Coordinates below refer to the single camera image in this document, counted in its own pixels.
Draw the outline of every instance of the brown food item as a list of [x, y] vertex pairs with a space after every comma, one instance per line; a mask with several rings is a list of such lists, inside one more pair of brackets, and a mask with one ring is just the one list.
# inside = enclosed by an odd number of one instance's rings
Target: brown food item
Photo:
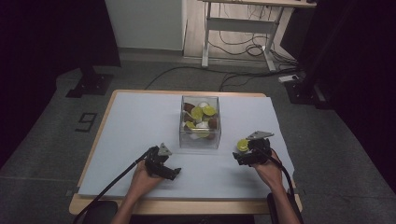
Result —
[[209, 128], [211, 129], [217, 129], [218, 128], [218, 120], [216, 118], [210, 119], [207, 124], [209, 125]]
[[186, 122], [186, 121], [194, 122], [194, 119], [192, 117], [190, 117], [190, 115], [184, 114], [184, 122]]
[[184, 103], [183, 105], [183, 110], [191, 113], [191, 110], [195, 108], [195, 105], [189, 104], [189, 103]]
[[215, 139], [215, 137], [216, 137], [216, 134], [215, 134], [215, 133], [210, 133], [210, 134], [206, 137], [206, 139], [213, 140], [213, 139]]

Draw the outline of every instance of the transparent box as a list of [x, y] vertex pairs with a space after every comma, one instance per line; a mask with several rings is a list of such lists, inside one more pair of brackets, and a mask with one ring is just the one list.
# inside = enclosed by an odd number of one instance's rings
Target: transparent box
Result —
[[221, 123], [219, 97], [182, 96], [180, 147], [219, 148]]

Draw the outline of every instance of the tripod base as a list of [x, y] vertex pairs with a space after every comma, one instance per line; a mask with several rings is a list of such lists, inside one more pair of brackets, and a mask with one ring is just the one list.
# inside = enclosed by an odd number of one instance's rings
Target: tripod base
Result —
[[81, 79], [77, 86], [66, 94], [68, 98], [81, 98], [85, 95], [105, 95], [113, 75], [97, 75], [99, 78], [94, 83], [85, 84]]
[[301, 83], [285, 82], [290, 102], [296, 105], [312, 105], [314, 103], [312, 95], [300, 94]]

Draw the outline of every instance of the yellow fruit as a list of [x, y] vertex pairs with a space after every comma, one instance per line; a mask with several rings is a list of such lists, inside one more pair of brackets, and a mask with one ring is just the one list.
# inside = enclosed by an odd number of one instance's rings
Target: yellow fruit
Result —
[[238, 141], [236, 144], [236, 147], [238, 148], [239, 151], [245, 152], [248, 151], [248, 140], [247, 139], [241, 139]]
[[210, 133], [208, 133], [207, 131], [197, 131], [196, 134], [202, 138], [208, 137], [210, 135]]
[[216, 109], [211, 105], [204, 106], [204, 108], [202, 108], [202, 111], [208, 116], [213, 116], [216, 114]]
[[191, 110], [191, 116], [195, 120], [200, 120], [202, 119], [202, 116], [204, 115], [204, 112], [202, 111], [202, 108], [199, 106], [196, 106]]
[[189, 127], [189, 129], [195, 129], [195, 125], [191, 121], [186, 121], [186, 126]]

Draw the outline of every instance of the human arm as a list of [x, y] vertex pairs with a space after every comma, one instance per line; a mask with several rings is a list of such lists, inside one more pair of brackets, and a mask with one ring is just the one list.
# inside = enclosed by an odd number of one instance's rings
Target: human arm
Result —
[[[272, 151], [272, 157], [280, 162], [274, 151]], [[265, 164], [252, 164], [251, 166], [256, 169], [259, 177], [273, 193], [279, 223], [300, 223], [283, 188], [280, 168], [272, 161], [267, 161]]]
[[154, 189], [162, 180], [162, 177], [149, 176], [145, 161], [139, 162], [136, 170], [134, 171], [131, 187], [129, 187], [117, 214], [111, 221], [111, 224], [128, 224], [137, 200]]

